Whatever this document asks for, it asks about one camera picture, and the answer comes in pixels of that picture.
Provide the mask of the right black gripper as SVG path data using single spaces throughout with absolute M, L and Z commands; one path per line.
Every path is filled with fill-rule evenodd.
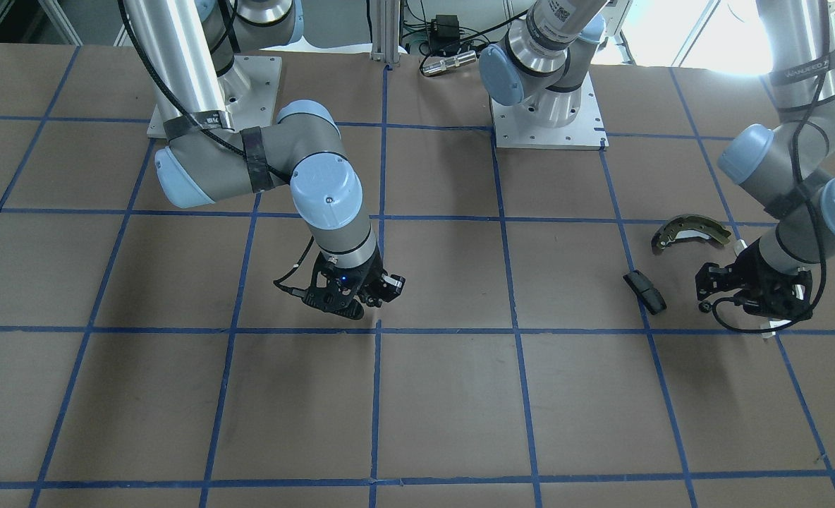
M 310 286 L 301 299 L 322 312 L 360 320 L 364 306 L 379 308 L 383 302 L 392 302 L 402 294 L 405 282 L 405 277 L 386 272 L 380 254 L 350 269 L 338 267 L 319 254 Z

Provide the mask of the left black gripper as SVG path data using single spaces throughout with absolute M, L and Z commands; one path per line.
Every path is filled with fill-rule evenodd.
M 746 248 L 726 267 L 708 262 L 695 275 L 697 299 L 702 312 L 716 321 L 717 306 L 730 301 L 750 315 L 798 322 L 813 316 L 810 295 L 813 277 L 808 271 L 794 274 L 770 267 L 757 247 Z

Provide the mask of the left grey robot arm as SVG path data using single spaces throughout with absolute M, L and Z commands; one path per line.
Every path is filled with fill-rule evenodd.
M 572 94 L 604 35 L 602 1 L 537 1 L 504 38 L 481 51 L 489 97 L 513 107 L 540 95 Z M 718 164 L 775 218 L 768 234 L 730 265 L 702 265 L 699 309 L 719 319 L 721 303 L 789 324 L 813 315 L 835 255 L 835 176 L 822 164 L 835 152 L 835 41 L 827 1 L 759 1 L 773 68 L 779 125 L 753 124 Z

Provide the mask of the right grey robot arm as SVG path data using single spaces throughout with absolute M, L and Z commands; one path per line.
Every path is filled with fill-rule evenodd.
M 157 91 L 166 147 L 157 178 L 172 205 L 212 205 L 291 188 L 317 246 L 309 286 L 283 292 L 328 314 L 359 320 L 401 295 L 405 279 L 384 269 L 381 248 L 331 114 L 292 101 L 268 126 L 238 119 L 257 109 L 243 52 L 297 42 L 298 1 L 121 1 L 122 23 Z

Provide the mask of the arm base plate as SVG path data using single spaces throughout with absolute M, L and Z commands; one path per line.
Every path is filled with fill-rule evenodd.
M 231 70 L 222 77 L 215 75 L 211 62 L 195 52 L 170 49 L 157 52 L 151 60 L 190 113 L 220 111 L 228 128 L 236 131 L 272 124 L 281 58 L 235 56 Z
M 590 75 L 570 92 L 544 89 L 518 105 L 493 99 L 489 105 L 500 148 L 599 150 L 610 145 Z

